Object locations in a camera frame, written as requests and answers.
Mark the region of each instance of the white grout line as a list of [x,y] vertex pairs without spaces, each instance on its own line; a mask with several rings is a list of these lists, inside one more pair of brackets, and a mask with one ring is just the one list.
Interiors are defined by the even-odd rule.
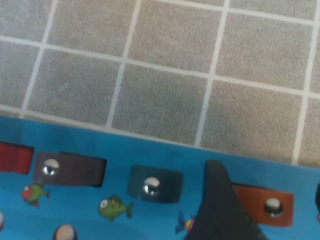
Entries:
[[219,58],[219,52],[220,52],[222,39],[224,36],[225,27],[226,27],[229,4],[230,4],[230,0],[224,0],[223,11],[221,14],[220,23],[217,30],[216,41],[215,41],[215,46],[214,46],[214,51],[213,51],[213,56],[212,56],[212,61],[210,66],[209,78],[207,80],[206,87],[205,87],[205,93],[203,97],[203,104],[202,104],[202,109],[200,113],[198,129],[195,135],[195,141],[194,141],[195,147],[200,147],[200,144],[201,144],[201,138],[204,131],[211,89],[214,83],[215,72],[216,72],[216,67],[217,67],[218,58]]
[[92,123],[87,123],[87,122],[82,122],[82,121],[77,121],[77,120],[72,120],[60,116],[54,116],[54,115],[49,115],[37,111],[30,111],[26,110],[25,111],[25,116],[26,119],[29,117],[34,117],[34,118],[39,118],[39,119],[44,119],[56,123],[61,123],[61,124],[66,124],[66,125],[71,125],[79,128],[85,128],[85,129],[91,129],[91,130],[97,130],[97,131],[103,131],[103,126],[99,126],[96,124]]
[[42,41],[41,41],[41,46],[40,46],[38,55],[36,56],[35,63],[34,63],[33,69],[32,69],[31,77],[30,77],[30,81],[29,81],[28,86],[26,88],[26,92],[25,92],[24,99],[23,99],[23,102],[22,102],[21,113],[20,113],[20,116],[19,116],[20,118],[23,118],[25,116],[25,111],[26,111],[26,109],[28,107],[28,103],[29,103],[29,100],[30,100],[31,92],[32,92],[32,89],[34,88],[34,85],[35,85],[35,82],[36,82],[36,78],[37,78],[37,75],[38,75],[38,71],[39,71],[39,68],[40,68],[41,60],[42,60],[42,57],[44,55],[45,45],[47,43],[47,40],[48,40],[48,37],[49,37],[49,33],[50,33],[50,30],[51,30],[51,26],[52,26],[53,21],[54,21],[54,16],[55,16],[57,4],[58,4],[58,0],[52,0],[51,7],[50,7],[50,12],[49,12],[49,16],[48,16],[48,21],[47,21],[47,24],[46,24],[46,27],[45,27],[45,30],[44,30],[44,33],[43,33]]
[[86,56],[86,57],[91,57],[96,59],[105,59],[105,60],[110,60],[115,62],[121,62],[123,60],[122,57],[120,56],[113,56],[109,54],[78,50],[78,49],[68,48],[64,46],[56,46],[51,44],[46,44],[44,48],[59,51],[59,52],[69,53],[69,54],[81,55],[81,56]]
[[264,19],[272,19],[272,20],[278,20],[278,21],[288,22],[288,23],[310,25],[310,26],[314,25],[314,21],[312,20],[305,20],[305,19],[294,18],[289,16],[276,15],[276,14],[266,13],[261,11],[243,10],[243,9],[230,7],[228,9],[228,12],[232,14],[247,15],[247,16],[259,17]]
[[[0,110],[2,110],[2,109],[5,110],[7,107],[8,106],[0,105]],[[19,110],[20,110],[19,108],[15,108],[15,107],[9,107],[9,108],[12,109],[9,112],[14,112],[14,113],[16,113],[17,111],[19,112]],[[57,123],[57,124],[66,124],[66,125],[71,125],[72,127],[90,129],[90,130],[95,130],[95,131],[109,133],[109,134],[117,134],[117,135],[121,135],[121,136],[133,137],[133,138],[144,139],[144,140],[149,140],[149,141],[155,141],[155,142],[160,142],[160,143],[167,143],[167,144],[174,144],[174,145],[179,145],[179,146],[193,147],[192,145],[185,144],[185,143],[179,143],[179,142],[170,141],[170,140],[166,140],[166,139],[161,139],[161,138],[157,138],[157,137],[153,137],[153,136],[141,135],[141,134],[138,134],[138,133],[119,130],[119,129],[114,129],[114,128],[108,128],[107,129],[104,125],[96,125],[96,124],[92,124],[92,123],[72,120],[72,119],[69,119],[69,118],[64,118],[64,117],[44,114],[44,113],[36,112],[36,111],[27,110],[25,112],[25,115],[26,115],[27,119],[28,119],[28,117],[34,117],[34,118],[39,118],[39,119],[43,119],[43,120],[47,120],[47,121],[52,121],[53,123]]]
[[188,75],[188,76],[195,76],[195,77],[206,78],[206,79],[209,76],[209,74],[205,73],[205,72],[183,70],[183,69],[179,69],[179,68],[163,66],[163,65],[157,65],[157,64],[147,63],[147,62],[133,60],[133,59],[127,59],[127,60],[125,60],[125,62],[127,64],[133,64],[133,65],[136,65],[136,66],[141,66],[141,67],[155,69],[155,70],[169,72],[169,73]]
[[215,75],[213,78],[220,82],[238,84],[238,85],[271,90],[271,91],[276,91],[281,93],[294,94],[294,95],[300,95],[300,96],[304,94],[303,90],[284,87],[284,86],[271,85],[271,84],[266,84],[266,83],[257,82],[257,81],[248,81],[248,80],[236,79],[233,77],[219,76],[219,75]]
[[14,38],[14,37],[3,36],[3,35],[0,35],[0,41],[14,43],[14,44],[23,44],[23,45],[34,46],[34,47],[41,46],[41,43],[37,41],[30,41],[26,39]]
[[185,1],[185,0],[154,0],[154,1],[161,2],[161,3],[180,5],[180,6],[186,6],[186,7],[193,7],[193,8],[197,8],[197,9],[213,10],[213,11],[223,11],[223,9],[224,9],[223,6],[208,5],[208,4],[202,4],[202,3],[198,3],[198,2]]
[[309,98],[320,99],[319,93],[309,92]]
[[21,109],[18,107],[13,107],[13,106],[7,106],[7,105],[1,105],[0,104],[0,110],[14,113],[14,114],[19,114]]
[[314,25],[312,29],[312,37],[310,42],[310,49],[309,49],[309,58],[305,70],[305,79],[304,79],[304,87],[303,87],[303,97],[302,97],[302,103],[301,103],[301,109],[300,109],[300,115],[298,120],[298,126],[296,130],[295,135],[295,142],[294,142],[294,149],[292,154],[292,164],[297,165],[299,156],[300,156],[300,150],[301,150],[301,143],[304,133],[304,127],[305,127],[305,120],[307,115],[307,108],[308,108],[308,99],[310,95],[310,84],[311,84],[311,78],[312,78],[312,70],[314,65],[314,60],[316,56],[317,51],[317,41],[318,41],[318,33],[319,33],[319,19],[320,19],[320,0],[317,1],[317,6],[315,10],[315,17],[314,17]]
[[126,43],[124,46],[124,50],[123,50],[123,61],[120,64],[119,70],[118,70],[118,74],[116,76],[116,80],[115,80],[115,87],[114,87],[114,92],[113,92],[113,96],[112,96],[112,101],[111,101],[111,105],[110,105],[110,110],[109,110],[109,114],[106,120],[106,124],[105,127],[107,129],[111,128],[112,126],[112,121],[114,119],[114,115],[115,115],[115,110],[116,110],[116,105],[117,105],[117,101],[118,101],[118,96],[119,96],[119,92],[120,92],[120,87],[121,87],[121,82],[122,82],[122,78],[124,76],[124,72],[125,72],[125,67],[126,67],[126,59],[128,58],[129,55],[129,49],[130,49],[130,45],[134,36],[134,32],[135,32],[135,27],[137,24],[137,20],[138,20],[138,14],[139,14],[139,10],[140,10],[140,6],[142,4],[142,0],[136,0],[135,5],[134,5],[134,10],[132,13],[132,18],[131,18],[131,23],[130,23],[130,27],[129,27],[129,31],[128,31],[128,36],[126,39]]

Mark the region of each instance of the floor tile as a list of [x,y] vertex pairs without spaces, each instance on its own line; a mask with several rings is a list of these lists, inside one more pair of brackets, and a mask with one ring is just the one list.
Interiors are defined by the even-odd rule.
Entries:
[[52,0],[0,0],[0,35],[40,42]]
[[221,13],[142,0],[129,57],[208,73]]
[[313,20],[317,0],[231,0],[230,7]]
[[112,127],[193,144],[207,80],[127,65]]
[[0,104],[21,107],[39,49],[0,41]]
[[312,27],[229,14],[216,74],[303,89]]
[[320,100],[310,98],[305,117],[299,165],[320,168]]
[[50,44],[122,56],[134,0],[60,0]]
[[301,96],[214,81],[201,146],[290,162]]
[[318,43],[316,46],[315,58],[313,62],[310,91],[314,93],[320,93],[320,30],[318,34]]
[[117,62],[46,50],[28,109],[103,125],[118,68]]
[[195,2],[199,4],[208,4],[208,5],[214,5],[214,6],[223,6],[225,3],[225,0],[187,0],[188,2]]

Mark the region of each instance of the silver snap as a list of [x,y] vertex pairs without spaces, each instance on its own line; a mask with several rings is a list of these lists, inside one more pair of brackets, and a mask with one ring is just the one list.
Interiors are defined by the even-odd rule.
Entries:
[[271,197],[265,201],[264,210],[271,218],[278,218],[284,212],[284,207],[279,199]]
[[148,177],[144,180],[143,191],[149,196],[155,196],[159,193],[160,181],[155,177]]
[[59,162],[53,158],[47,159],[43,163],[42,172],[44,175],[53,176],[59,171]]

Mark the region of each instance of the red fish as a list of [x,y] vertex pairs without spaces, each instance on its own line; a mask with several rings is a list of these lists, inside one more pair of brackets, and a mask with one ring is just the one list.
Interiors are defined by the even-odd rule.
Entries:
[[39,207],[39,198],[46,196],[49,198],[50,191],[44,191],[43,186],[39,184],[32,184],[25,186],[21,192],[21,196],[28,204]]

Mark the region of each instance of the blue fabric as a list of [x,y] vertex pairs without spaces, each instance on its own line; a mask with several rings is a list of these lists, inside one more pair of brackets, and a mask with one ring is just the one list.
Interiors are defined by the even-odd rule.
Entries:
[[[0,141],[35,147],[28,175],[0,172],[0,211],[5,225],[0,240],[49,240],[56,227],[71,224],[80,240],[181,240],[175,233],[178,214],[196,215],[202,198],[204,163],[221,161],[233,182],[294,193],[292,227],[262,225],[271,240],[318,240],[315,193],[320,170],[222,154],[191,147],[132,137],[0,117]],[[39,208],[21,198],[32,184],[37,152],[70,152],[107,159],[102,187],[46,185],[50,198],[41,197]],[[130,167],[141,164],[184,173],[179,204],[140,201],[126,195]],[[101,200],[116,194],[124,204],[134,202],[132,218],[125,214],[110,222],[98,213]]]

